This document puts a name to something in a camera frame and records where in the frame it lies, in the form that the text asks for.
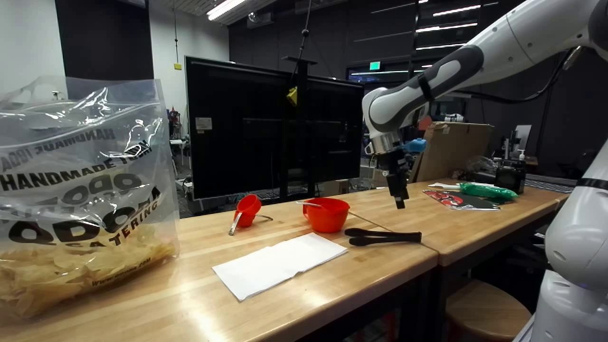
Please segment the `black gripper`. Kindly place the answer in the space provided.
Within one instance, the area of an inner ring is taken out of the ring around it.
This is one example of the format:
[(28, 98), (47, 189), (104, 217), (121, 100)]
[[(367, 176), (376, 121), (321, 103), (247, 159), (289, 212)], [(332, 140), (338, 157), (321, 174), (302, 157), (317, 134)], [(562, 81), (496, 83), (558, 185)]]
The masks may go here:
[(406, 193), (406, 174), (408, 174), (408, 162), (401, 149), (384, 155), (380, 159), (380, 166), (386, 172), (386, 181), (389, 195), (395, 198), (397, 210), (405, 210), (408, 193)]

